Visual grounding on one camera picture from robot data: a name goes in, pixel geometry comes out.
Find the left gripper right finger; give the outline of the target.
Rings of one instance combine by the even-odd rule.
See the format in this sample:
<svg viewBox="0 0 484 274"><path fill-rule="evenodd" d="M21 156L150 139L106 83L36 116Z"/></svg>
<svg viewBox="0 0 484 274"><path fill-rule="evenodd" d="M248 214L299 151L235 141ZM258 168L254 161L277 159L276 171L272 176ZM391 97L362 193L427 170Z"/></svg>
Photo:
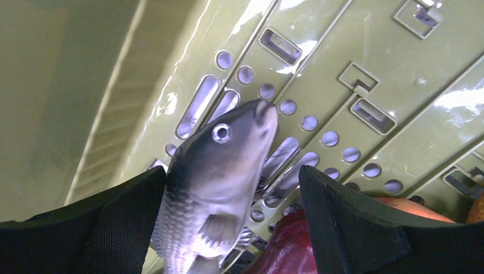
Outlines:
<svg viewBox="0 0 484 274"><path fill-rule="evenodd" d="M483 272L483 223L407 213L312 166L299 183L318 273Z"/></svg>

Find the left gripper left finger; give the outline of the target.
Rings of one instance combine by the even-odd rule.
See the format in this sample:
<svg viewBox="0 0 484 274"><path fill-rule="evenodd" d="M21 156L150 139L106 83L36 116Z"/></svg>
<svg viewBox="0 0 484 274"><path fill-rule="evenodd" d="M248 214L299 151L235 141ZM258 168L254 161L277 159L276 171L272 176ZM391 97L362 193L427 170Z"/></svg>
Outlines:
<svg viewBox="0 0 484 274"><path fill-rule="evenodd" d="M1 223L2 273L141 273L167 181L151 168L24 221Z"/></svg>

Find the silver toy fish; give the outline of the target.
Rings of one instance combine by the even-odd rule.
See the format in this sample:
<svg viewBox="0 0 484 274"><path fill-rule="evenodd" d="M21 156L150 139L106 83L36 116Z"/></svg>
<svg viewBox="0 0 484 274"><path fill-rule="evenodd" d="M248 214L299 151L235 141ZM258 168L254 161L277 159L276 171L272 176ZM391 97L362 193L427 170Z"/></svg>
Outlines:
<svg viewBox="0 0 484 274"><path fill-rule="evenodd" d="M277 107L254 99L176 149L152 233L164 273L221 272L242 242L277 127Z"/></svg>

